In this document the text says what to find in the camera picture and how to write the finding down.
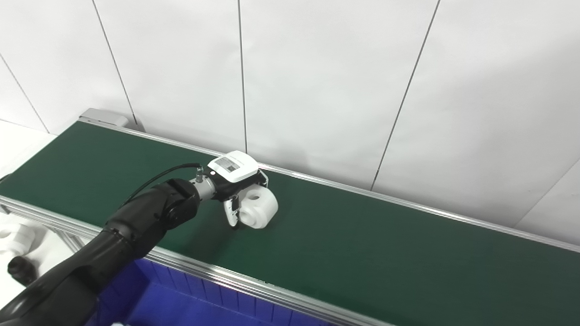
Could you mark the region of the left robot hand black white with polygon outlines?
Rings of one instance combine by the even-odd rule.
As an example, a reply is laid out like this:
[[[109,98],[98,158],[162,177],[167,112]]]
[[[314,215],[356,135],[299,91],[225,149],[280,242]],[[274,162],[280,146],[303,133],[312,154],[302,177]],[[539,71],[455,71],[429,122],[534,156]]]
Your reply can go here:
[[[212,200],[223,204],[226,219],[232,229],[240,225],[243,195],[253,185],[268,187],[269,178],[259,169],[253,157],[242,151],[230,151],[208,163],[204,173],[213,186]]]

